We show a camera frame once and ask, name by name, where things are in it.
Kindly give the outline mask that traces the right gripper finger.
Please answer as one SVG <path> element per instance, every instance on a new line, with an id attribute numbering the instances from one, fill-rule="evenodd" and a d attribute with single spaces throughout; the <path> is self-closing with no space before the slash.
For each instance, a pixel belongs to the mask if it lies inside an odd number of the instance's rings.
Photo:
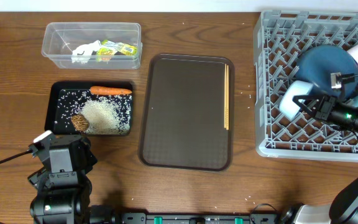
<path id="1" fill-rule="evenodd" d="M 355 74 L 355 73 L 344 74 L 344 75 L 341 75 L 340 82 L 341 83 L 351 83 L 351 82 L 355 81 L 356 77 L 358 77 L 358 73 L 357 74 Z"/>
<path id="2" fill-rule="evenodd" d="M 307 113 L 311 117 L 315 117 L 321 99 L 321 95 L 296 95 L 293 97 L 292 101 L 300 107 L 302 112 Z"/>

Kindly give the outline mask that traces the light blue bowl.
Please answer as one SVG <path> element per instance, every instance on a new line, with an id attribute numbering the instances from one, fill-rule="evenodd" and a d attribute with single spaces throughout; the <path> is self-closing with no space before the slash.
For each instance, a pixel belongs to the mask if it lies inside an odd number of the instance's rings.
<path id="1" fill-rule="evenodd" d="M 313 85 L 311 83 L 299 80 L 290 85 L 279 104 L 279 110 L 289 121 L 292 121 L 300 110 L 300 107 L 293 101 L 293 97 L 308 95 L 312 89 Z"/>

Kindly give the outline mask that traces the brown food scrap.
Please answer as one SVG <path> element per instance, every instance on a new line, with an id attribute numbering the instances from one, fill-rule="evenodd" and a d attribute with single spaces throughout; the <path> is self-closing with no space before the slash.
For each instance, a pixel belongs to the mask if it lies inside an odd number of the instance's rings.
<path id="1" fill-rule="evenodd" d="M 74 128 L 79 132 L 85 132 L 90 126 L 89 121 L 82 114 L 72 116 L 71 122 Z"/>

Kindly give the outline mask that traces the dark blue plate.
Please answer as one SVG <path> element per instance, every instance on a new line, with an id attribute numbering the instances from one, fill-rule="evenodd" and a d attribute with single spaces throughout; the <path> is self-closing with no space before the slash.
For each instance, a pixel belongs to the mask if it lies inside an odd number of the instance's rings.
<path id="1" fill-rule="evenodd" d="M 302 53 L 296 62 L 297 80 L 313 85 L 309 95 L 339 96 L 340 91 L 331 88 L 331 74 L 357 74 L 358 65 L 345 50 L 333 45 L 320 45 Z"/>

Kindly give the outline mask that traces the white rice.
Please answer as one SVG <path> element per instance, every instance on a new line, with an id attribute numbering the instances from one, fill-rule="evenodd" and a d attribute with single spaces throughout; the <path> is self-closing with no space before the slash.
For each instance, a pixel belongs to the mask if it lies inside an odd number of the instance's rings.
<path id="1" fill-rule="evenodd" d="M 77 131 L 71 117 L 82 114 L 89 121 Z M 127 135 L 131 129 L 132 95 L 94 95 L 86 89 L 59 92 L 49 130 L 55 134 Z"/>

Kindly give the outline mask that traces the orange carrot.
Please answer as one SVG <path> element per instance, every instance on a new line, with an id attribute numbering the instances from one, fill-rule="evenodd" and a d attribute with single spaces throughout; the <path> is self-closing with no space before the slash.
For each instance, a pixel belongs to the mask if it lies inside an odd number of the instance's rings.
<path id="1" fill-rule="evenodd" d="M 112 88 L 105 86 L 92 86 L 90 89 L 91 94 L 94 95 L 130 95 L 131 90 L 125 88 Z"/>

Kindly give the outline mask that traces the wooden chopstick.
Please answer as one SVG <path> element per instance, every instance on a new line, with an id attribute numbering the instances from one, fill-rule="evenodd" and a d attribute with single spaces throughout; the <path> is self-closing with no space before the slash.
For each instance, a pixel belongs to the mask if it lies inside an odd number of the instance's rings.
<path id="1" fill-rule="evenodd" d="M 225 64 L 225 125 L 229 130 L 229 66 Z"/>
<path id="2" fill-rule="evenodd" d="M 224 127 L 226 130 L 228 130 L 228 87 L 227 87 L 227 82 L 228 82 L 228 79 L 227 79 L 227 70 L 228 70 L 228 67 L 227 67 L 227 64 L 225 64 L 225 71 L 224 71 Z"/>

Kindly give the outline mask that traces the white tissue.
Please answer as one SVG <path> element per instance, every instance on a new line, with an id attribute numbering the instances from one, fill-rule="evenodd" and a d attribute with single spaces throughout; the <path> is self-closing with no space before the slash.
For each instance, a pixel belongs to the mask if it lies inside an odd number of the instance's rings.
<path id="1" fill-rule="evenodd" d="M 96 40 L 90 44 L 83 44 L 77 47 L 71 55 L 72 63 L 86 64 L 96 60 L 96 52 L 101 48 L 101 41 Z"/>

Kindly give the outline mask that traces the yellow green snack wrapper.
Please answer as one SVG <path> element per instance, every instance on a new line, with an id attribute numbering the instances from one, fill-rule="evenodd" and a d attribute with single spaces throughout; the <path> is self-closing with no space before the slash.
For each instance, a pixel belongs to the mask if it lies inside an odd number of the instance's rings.
<path id="1" fill-rule="evenodd" d="M 101 48 L 96 52 L 97 62 L 108 62 L 115 55 L 133 56 L 137 53 L 137 47 L 122 42 L 112 42 L 104 40 L 101 42 Z"/>

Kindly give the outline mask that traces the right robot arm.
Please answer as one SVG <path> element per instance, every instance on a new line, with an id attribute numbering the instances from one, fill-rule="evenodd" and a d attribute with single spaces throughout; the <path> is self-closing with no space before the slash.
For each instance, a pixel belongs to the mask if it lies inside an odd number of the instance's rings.
<path id="1" fill-rule="evenodd" d="M 280 102 L 280 111 L 294 118 L 303 111 L 337 131 L 353 133 L 358 139 L 358 107 L 344 103 L 342 97 L 311 95 L 313 84 L 295 81 Z M 358 162 L 355 154 L 340 156 L 341 162 Z M 358 223 L 358 178 L 341 190 L 330 206 L 301 204 L 289 208 L 278 223 Z"/>

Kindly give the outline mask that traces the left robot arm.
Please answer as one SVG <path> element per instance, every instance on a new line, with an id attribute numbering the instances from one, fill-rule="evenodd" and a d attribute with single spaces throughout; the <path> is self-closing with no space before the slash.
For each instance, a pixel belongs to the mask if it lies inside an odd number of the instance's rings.
<path id="1" fill-rule="evenodd" d="M 81 135 L 58 137 L 46 131 L 36 137 L 29 151 L 43 167 L 27 180 L 37 191 L 30 204 L 34 223 L 119 223 L 108 205 L 90 205 L 92 183 L 87 177 L 98 162 L 90 140 Z"/>

